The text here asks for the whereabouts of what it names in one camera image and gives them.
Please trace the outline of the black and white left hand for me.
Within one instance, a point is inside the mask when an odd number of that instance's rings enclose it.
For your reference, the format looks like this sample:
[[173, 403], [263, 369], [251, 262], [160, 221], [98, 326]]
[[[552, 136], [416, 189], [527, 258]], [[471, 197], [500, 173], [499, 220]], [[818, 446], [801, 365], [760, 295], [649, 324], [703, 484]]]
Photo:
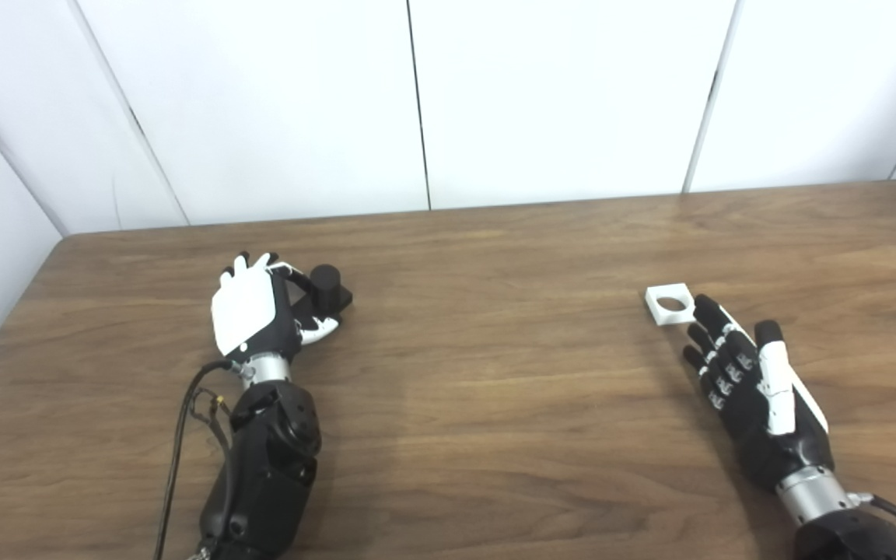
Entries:
[[257, 355], [280, 355], [292, 362], [309, 346], [341, 326], [341, 302], [322, 303], [326, 288], [312, 276], [263, 253], [252, 258], [242, 251], [219, 276], [211, 299], [215, 344], [225, 358], [238, 364]]

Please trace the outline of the black and white right hand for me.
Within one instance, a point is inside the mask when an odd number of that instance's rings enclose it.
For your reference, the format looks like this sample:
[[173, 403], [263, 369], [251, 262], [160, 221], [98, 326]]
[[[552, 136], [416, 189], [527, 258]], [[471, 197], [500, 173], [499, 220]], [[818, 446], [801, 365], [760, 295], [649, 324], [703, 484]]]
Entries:
[[828, 421], [794, 372], [779, 323], [758, 322], [749, 334], [715, 299], [698, 294], [694, 302], [682, 355], [744, 476], [772, 490], [801, 469], [835, 469]]

